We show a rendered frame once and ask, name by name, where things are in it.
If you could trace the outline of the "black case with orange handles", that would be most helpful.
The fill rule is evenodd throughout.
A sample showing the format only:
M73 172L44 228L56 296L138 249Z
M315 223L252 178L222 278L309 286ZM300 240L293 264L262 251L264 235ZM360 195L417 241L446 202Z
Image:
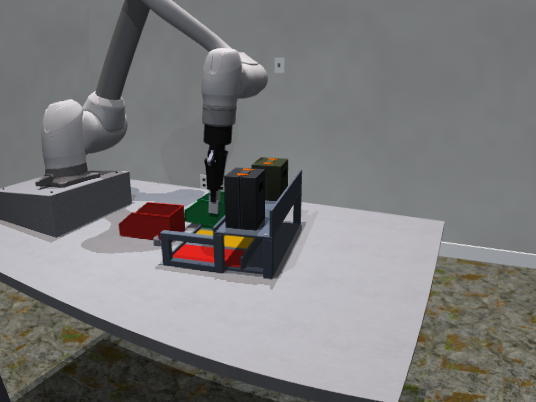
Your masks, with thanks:
M257 230L265 219L265 169L233 169L224 191L226 228Z

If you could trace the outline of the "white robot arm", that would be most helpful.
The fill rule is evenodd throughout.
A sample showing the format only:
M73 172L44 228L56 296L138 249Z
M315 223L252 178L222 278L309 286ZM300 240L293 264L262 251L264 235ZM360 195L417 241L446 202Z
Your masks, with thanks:
M234 125L237 100L255 96L266 87L268 75L260 64L229 47L172 0L125 0L96 91L83 108L65 100L50 104L44 113L45 175L36 180L37 187L64 188L100 177L87 170L86 155L111 148L126 134L121 95L150 9L209 52L202 74L203 124Z

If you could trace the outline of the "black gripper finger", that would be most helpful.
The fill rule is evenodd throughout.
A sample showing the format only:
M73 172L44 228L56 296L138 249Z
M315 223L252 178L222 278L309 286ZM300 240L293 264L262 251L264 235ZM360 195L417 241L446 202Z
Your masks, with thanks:
M209 209L208 213L218 214L219 210L219 170L222 164L223 152L219 151L218 164L215 165L211 150L208 158L205 158L207 190L209 190ZM216 178L217 173L217 178Z
M218 190L219 191L219 202L220 202L220 192L221 192L221 190L223 190L223 187L221 187L221 185L223 185L226 158L227 158L227 154L228 154L228 151L226 151L226 150L222 150L222 152L223 152L223 158L222 158L222 164L221 164L220 170L219 170L219 189L220 189L220 190Z

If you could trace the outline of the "green bin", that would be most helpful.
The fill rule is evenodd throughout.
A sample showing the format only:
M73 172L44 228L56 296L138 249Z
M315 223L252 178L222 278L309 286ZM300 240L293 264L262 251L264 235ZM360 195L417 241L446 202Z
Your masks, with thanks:
M214 227L225 215L224 191L220 192L218 214L208 213L209 193L198 199L192 206L186 209L186 222Z

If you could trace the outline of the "red bin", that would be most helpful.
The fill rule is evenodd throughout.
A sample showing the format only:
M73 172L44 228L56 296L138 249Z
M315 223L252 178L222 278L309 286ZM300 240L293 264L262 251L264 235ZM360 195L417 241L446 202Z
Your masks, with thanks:
M185 231L184 205L147 202L136 212L120 222L121 236L153 240L158 235L160 240L163 230Z

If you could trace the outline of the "grey metal shelf rack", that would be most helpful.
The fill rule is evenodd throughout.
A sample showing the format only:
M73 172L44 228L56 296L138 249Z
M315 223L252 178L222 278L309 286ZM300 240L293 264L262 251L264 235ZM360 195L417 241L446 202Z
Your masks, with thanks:
M265 200L265 219L257 230L226 228L224 216L214 227L200 224L192 233L163 230L154 246L161 246L166 266L272 279L301 223L301 196L302 169L277 201ZM293 223L283 222L292 206ZM172 251L171 240L182 242Z

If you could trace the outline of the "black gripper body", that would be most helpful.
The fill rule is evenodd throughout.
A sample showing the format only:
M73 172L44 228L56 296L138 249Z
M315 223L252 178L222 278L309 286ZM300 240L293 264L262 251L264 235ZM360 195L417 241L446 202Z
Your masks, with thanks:
M204 125L204 143L209 145L208 154L213 151L214 160L218 164L219 151L225 150L225 145L231 143L232 139L232 126L227 127L214 127ZM224 145L224 146L222 146Z

